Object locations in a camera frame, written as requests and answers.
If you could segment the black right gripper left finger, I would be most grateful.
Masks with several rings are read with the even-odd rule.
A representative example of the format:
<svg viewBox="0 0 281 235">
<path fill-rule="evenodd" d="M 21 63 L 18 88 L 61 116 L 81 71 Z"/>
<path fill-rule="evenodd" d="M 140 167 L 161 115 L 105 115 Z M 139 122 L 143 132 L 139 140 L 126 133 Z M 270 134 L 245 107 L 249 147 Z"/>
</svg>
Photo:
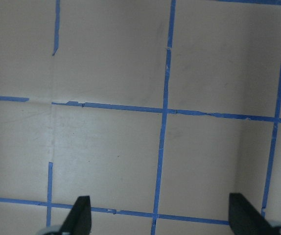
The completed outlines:
<svg viewBox="0 0 281 235">
<path fill-rule="evenodd" d="M 60 228 L 61 235 L 89 235 L 92 228 L 89 196 L 79 196 Z"/>
</svg>

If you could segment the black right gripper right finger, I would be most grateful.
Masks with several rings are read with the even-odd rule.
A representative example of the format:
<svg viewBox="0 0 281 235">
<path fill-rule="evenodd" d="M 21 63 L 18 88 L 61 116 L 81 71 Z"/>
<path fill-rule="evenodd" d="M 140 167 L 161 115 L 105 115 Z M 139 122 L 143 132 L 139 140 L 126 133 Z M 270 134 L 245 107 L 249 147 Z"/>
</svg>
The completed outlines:
<svg viewBox="0 0 281 235">
<path fill-rule="evenodd" d="M 241 193 L 229 194 L 229 226 L 235 235 L 279 234 Z"/>
</svg>

